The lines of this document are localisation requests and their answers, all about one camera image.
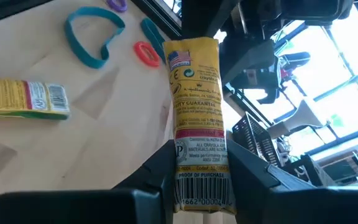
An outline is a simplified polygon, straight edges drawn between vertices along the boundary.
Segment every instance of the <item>table surface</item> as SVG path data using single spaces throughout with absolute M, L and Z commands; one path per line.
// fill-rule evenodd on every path
M 99 70 L 75 57 L 63 23 L 81 6 L 107 8 L 103 0 L 54 0 L 0 21 L 0 77 L 64 85 L 71 109 L 66 121 L 0 119 L 0 194 L 110 189 L 172 138 L 166 68 L 149 68 L 135 55 L 134 43 L 147 41 L 139 25 L 145 15 L 127 3 L 119 14 L 126 28 Z M 81 17 L 73 27 L 94 56 L 115 30 L 97 17 Z M 213 220 L 234 223 L 229 215 Z M 181 212 L 174 222 L 202 223 L 203 215 Z

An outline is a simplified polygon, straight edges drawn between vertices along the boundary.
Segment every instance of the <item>sticker label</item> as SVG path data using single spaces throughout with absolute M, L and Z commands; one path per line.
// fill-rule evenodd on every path
M 189 51 L 175 50 L 168 55 L 168 63 L 171 71 L 177 67 L 191 65 L 191 57 Z
M 48 110 L 47 93 L 43 83 L 27 82 L 29 86 L 31 108 L 35 110 Z
M 65 89 L 61 85 L 48 84 L 51 110 L 70 112 Z
M 227 164 L 224 138 L 180 138 L 176 141 L 178 166 Z
M 233 209 L 228 172 L 180 172 L 176 175 L 175 185 L 174 197 L 185 209 L 203 210 L 211 205 Z

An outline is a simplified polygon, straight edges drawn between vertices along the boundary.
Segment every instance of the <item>red rubber band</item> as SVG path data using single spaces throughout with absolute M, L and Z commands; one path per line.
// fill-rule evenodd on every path
M 146 65 L 150 67 L 159 67 L 160 58 L 158 57 L 154 48 L 147 42 L 139 41 L 134 45 L 134 50 L 136 55 L 143 61 Z

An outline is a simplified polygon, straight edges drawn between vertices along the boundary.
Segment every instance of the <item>purple rubber band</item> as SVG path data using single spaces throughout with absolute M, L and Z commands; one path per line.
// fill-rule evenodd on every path
M 111 9 L 117 12 L 125 12 L 127 10 L 126 0 L 106 0 L 106 2 Z

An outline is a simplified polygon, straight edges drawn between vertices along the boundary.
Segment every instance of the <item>yellow box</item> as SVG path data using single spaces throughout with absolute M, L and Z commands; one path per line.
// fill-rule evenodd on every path
M 63 86 L 0 78 L 0 118 L 63 120 L 69 115 Z

